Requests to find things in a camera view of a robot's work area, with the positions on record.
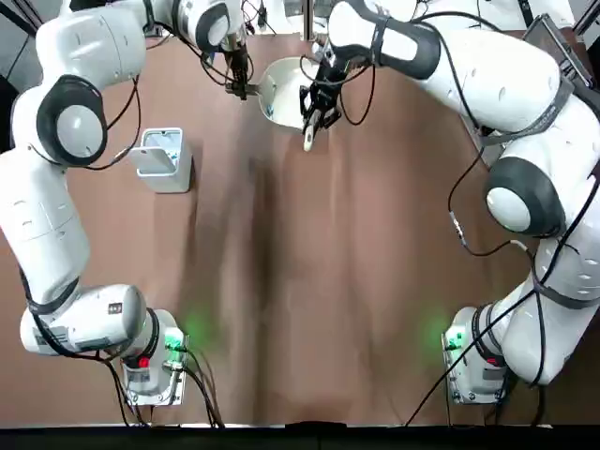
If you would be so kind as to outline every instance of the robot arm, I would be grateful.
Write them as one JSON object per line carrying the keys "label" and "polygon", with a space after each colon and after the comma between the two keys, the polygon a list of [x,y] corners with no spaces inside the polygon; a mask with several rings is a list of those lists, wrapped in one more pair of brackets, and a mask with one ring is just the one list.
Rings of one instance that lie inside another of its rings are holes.
{"label": "robot arm", "polygon": [[[554,59],[534,46],[476,29],[442,36],[447,49],[422,24],[397,21],[365,0],[338,2],[329,19],[324,52],[329,55],[321,61],[313,84],[301,93],[305,98],[310,94],[309,106],[301,106],[305,143],[310,138],[309,146],[313,132],[331,125],[324,118],[339,117],[341,85],[335,82],[343,81],[348,68],[357,63],[399,71],[443,104],[467,115],[456,78],[474,118],[511,138],[487,180],[487,207],[504,228],[545,237],[535,258],[536,274],[542,278],[557,249],[556,237],[573,223],[593,192],[591,172],[600,158],[598,118],[565,89],[568,85]],[[596,287],[600,285],[596,268],[600,233],[593,225],[600,214],[599,204],[592,202],[569,239],[574,250],[568,248],[561,254],[545,282],[549,291],[540,295],[546,328],[541,384],[550,383],[560,372],[600,303]],[[532,287],[530,275],[503,300],[462,309],[443,336],[447,366]],[[497,401],[503,395],[507,368],[526,382],[534,381],[542,350],[540,320],[531,296],[486,333],[481,345],[469,350],[449,377],[455,401]]]}
{"label": "robot arm", "polygon": [[27,300],[23,346],[48,355],[56,349],[121,355],[129,401],[140,405],[181,402],[181,374],[165,365],[181,363],[182,354],[170,349],[183,346],[184,336],[169,312],[146,308],[133,286],[82,286],[90,248],[66,171],[104,152],[100,91],[141,72],[143,29],[154,21],[202,52],[222,51],[241,61],[232,69],[244,81],[239,0],[124,0],[61,15],[37,33],[43,81],[16,101],[15,147],[0,156],[0,227],[21,268]]}

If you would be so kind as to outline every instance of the brown tabletop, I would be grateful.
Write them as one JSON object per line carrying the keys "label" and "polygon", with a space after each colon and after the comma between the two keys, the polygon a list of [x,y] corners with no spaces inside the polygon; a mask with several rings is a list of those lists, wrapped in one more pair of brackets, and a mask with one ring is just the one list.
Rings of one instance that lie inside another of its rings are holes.
{"label": "brown tabletop", "polygon": [[[304,51],[297,39],[251,39],[257,74]],[[365,76],[345,88],[352,116],[369,84]],[[108,117],[129,89],[104,94]],[[443,372],[440,334],[458,309],[501,298],[527,274],[516,249],[481,260],[460,246],[446,198],[475,149],[453,112],[396,73],[378,72],[363,126],[340,121],[309,154],[301,136],[263,119],[256,99],[241,103],[211,84],[175,41],[149,53],[140,89],[144,128],[184,129],[195,182],[185,195],[155,195],[128,162],[70,171],[92,246],[82,280],[136,284],[148,305],[170,310],[211,360],[226,422],[407,420]],[[111,155],[136,121],[132,108],[111,132]],[[455,198],[480,249],[508,235],[482,201],[486,173],[475,169]],[[105,368],[22,348],[23,294],[0,245],[0,425],[119,422]],[[598,338],[586,336],[551,385],[552,422],[598,422]],[[535,393],[519,392],[510,407],[508,421],[529,422]],[[452,407],[456,423],[481,417],[479,407]],[[183,407],[157,409],[155,418],[205,421],[193,385]],[[440,389],[416,423],[445,421]]]}

